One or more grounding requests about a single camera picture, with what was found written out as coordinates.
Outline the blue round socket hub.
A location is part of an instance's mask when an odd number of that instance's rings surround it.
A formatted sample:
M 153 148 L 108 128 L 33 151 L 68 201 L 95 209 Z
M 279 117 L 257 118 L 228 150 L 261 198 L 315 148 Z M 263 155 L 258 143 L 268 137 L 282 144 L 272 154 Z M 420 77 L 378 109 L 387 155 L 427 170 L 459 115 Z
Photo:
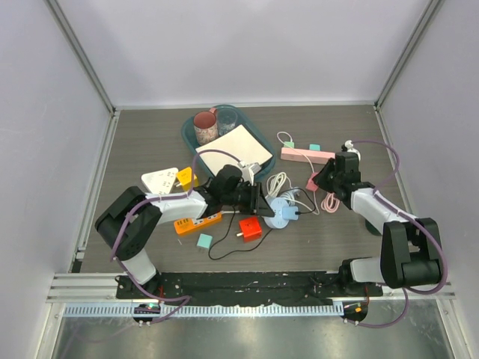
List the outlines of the blue round socket hub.
M 283 209 L 289 207 L 289 203 L 284 198 L 270 198 L 267 200 L 273 211 L 272 217 L 264 217 L 265 225 L 273 230 L 284 229 L 289 221 L 283 217 Z

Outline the pink plug adapter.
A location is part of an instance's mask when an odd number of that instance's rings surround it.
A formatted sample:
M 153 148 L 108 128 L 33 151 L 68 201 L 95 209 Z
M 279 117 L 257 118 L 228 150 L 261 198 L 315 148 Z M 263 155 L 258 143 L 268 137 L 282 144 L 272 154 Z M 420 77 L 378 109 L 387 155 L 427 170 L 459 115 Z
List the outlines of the pink plug adapter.
M 315 192 L 318 189 L 318 186 L 314 181 L 314 178 L 315 178 L 316 175 L 317 175 L 316 172 L 313 172 L 311 174 L 311 176 L 309 177 L 309 179 L 306 183 L 306 186 L 305 186 L 306 190 L 311 191 L 311 192 Z

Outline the pink power strip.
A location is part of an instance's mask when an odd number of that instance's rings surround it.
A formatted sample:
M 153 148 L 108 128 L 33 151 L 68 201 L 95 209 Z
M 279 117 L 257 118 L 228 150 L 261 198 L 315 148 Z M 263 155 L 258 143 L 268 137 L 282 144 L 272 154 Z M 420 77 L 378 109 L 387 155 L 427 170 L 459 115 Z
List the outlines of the pink power strip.
M 328 160 L 335 157 L 335 154 L 325 151 L 282 147 L 280 157 L 282 160 L 286 161 L 310 162 L 312 164 L 325 165 Z

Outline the red cube plug adapter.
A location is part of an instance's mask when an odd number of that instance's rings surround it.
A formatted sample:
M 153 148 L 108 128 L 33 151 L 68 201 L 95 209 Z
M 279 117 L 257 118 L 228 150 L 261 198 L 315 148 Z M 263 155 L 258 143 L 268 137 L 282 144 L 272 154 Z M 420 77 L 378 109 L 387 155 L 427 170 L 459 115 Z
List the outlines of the red cube plug adapter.
M 262 228 L 257 217 L 245 218 L 239 221 L 240 233 L 238 237 L 242 237 L 244 243 L 253 242 L 258 240 L 262 234 Z

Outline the blue cube usb charger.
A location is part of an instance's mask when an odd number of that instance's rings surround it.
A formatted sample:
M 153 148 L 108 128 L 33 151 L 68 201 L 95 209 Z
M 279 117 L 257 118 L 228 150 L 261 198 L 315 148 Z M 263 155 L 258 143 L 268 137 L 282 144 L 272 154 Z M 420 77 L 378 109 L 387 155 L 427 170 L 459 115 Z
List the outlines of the blue cube usb charger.
M 286 206 L 281 210 L 281 217 L 285 221 L 297 221 L 299 219 L 299 208 L 297 206 Z

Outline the teal plug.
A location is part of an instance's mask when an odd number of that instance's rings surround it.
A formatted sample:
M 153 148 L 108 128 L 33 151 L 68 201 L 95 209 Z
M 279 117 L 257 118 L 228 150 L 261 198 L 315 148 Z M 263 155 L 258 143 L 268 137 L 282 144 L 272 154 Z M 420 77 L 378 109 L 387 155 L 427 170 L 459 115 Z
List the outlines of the teal plug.
M 309 150 L 311 151 L 321 151 L 321 146 L 319 144 L 309 144 Z

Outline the green plug with white cable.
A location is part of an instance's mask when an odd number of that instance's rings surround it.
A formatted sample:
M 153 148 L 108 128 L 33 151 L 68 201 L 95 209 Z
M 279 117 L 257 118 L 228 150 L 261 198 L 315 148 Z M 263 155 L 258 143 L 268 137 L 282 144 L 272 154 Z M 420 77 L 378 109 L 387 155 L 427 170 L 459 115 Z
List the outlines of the green plug with white cable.
M 286 141 L 283 141 L 280 137 L 280 135 L 286 135 L 288 137 L 288 139 Z M 310 165 L 311 167 L 311 173 L 314 172 L 314 165 L 313 163 L 311 162 L 311 160 L 304 154 L 301 154 L 298 150 L 295 149 L 295 146 L 294 146 L 294 143 L 293 143 L 293 138 L 291 137 L 291 135 L 288 133 L 288 132 L 283 132 L 283 131 L 280 131 L 276 134 L 276 137 L 277 139 L 283 144 L 283 148 L 289 148 L 289 149 L 292 149 L 293 152 L 295 152 L 296 154 L 299 154 L 300 156 L 302 156 L 306 161 L 307 163 Z M 316 198 L 316 194 L 315 192 L 313 192 L 313 200 L 312 202 L 314 203 L 314 208 L 313 209 L 310 209 L 308 206 L 305 206 L 308 210 L 311 211 L 312 214 L 315 214 L 315 215 L 319 215 L 320 214 L 320 209 L 318 208 L 318 205 L 317 205 L 317 198 Z

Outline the teal plug adapter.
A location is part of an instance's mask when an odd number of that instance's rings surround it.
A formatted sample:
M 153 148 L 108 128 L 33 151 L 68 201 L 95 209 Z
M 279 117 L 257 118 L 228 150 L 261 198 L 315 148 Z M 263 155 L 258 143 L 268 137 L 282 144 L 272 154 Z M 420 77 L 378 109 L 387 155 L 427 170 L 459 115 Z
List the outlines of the teal plug adapter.
M 212 244 L 213 237 L 211 235 L 201 233 L 198 237 L 197 247 L 200 249 L 209 250 Z

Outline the orange power strip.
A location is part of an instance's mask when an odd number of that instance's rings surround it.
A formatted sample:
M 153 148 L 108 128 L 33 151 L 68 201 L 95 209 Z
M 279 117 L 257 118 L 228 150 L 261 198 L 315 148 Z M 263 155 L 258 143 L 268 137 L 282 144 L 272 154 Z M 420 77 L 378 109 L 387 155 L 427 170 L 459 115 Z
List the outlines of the orange power strip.
M 207 218 L 182 218 L 174 222 L 174 229 L 178 236 L 187 236 L 196 233 L 199 230 L 204 230 L 222 220 L 222 213 L 218 212 Z

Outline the yellow cube plug adapter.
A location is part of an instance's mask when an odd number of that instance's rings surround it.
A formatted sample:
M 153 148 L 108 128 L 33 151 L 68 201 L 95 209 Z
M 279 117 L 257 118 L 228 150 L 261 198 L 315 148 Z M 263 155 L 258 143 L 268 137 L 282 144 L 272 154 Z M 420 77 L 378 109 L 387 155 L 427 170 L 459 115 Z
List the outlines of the yellow cube plug adapter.
M 191 167 L 177 172 L 175 186 L 182 188 L 184 191 L 189 191 L 191 188 L 198 186 L 198 178 Z

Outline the white square power socket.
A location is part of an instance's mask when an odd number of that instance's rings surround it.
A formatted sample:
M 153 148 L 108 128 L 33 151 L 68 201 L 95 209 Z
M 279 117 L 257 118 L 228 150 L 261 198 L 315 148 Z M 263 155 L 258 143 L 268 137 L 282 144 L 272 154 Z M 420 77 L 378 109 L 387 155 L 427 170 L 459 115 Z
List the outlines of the white square power socket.
M 178 168 L 167 168 L 141 175 L 141 182 L 149 193 L 170 194 L 177 180 Z

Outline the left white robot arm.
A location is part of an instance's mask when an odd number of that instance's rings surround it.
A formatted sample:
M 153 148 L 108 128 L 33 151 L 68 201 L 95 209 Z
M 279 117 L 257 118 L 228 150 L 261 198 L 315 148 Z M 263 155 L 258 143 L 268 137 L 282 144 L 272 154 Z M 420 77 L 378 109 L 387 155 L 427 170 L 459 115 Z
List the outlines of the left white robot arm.
M 149 194 L 131 186 L 97 219 L 95 230 L 142 298 L 159 293 L 160 274 L 145 250 L 157 225 L 182 218 L 208 218 L 224 206 L 244 215 L 275 216 L 262 185 L 247 175 L 247 170 L 225 165 L 203 185 L 178 194 Z

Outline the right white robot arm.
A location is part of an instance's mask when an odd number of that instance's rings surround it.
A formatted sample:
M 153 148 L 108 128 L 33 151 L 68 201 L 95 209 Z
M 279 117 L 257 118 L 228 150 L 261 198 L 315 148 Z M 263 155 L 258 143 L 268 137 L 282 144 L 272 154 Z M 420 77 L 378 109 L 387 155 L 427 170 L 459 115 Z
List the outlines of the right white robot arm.
M 362 216 L 382 236 L 378 257 L 343 261 L 338 286 L 344 294 L 357 294 L 365 283 L 412 288 L 440 284 L 447 277 L 437 223 L 402 211 L 373 184 L 362 181 L 357 154 L 336 153 L 313 181 Z

